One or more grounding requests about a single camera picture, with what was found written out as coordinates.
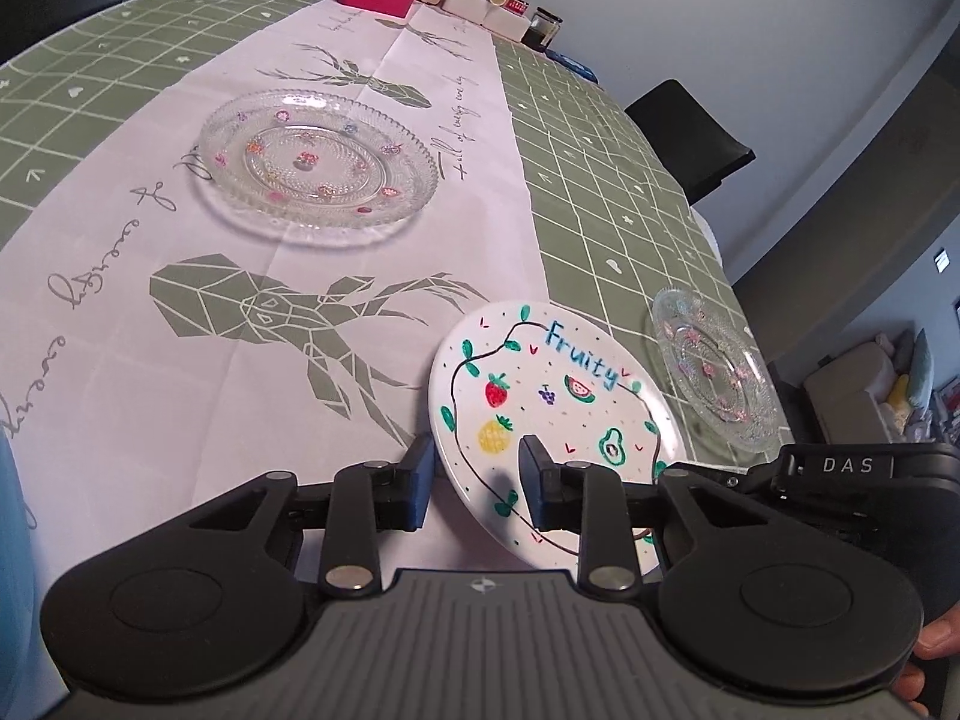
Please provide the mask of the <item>right hand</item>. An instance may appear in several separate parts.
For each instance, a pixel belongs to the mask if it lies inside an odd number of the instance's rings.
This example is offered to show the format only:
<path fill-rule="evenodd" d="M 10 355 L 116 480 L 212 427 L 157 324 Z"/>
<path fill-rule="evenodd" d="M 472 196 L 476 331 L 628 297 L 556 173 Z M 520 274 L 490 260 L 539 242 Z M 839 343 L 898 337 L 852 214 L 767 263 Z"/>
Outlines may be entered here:
<path fill-rule="evenodd" d="M 918 717 L 928 717 L 929 709 L 919 702 L 926 684 L 923 665 L 955 656 L 960 649 L 960 610 L 953 605 L 949 611 L 926 624 L 913 649 L 913 658 L 903 668 L 893 686 L 896 697 L 905 700 Z"/>

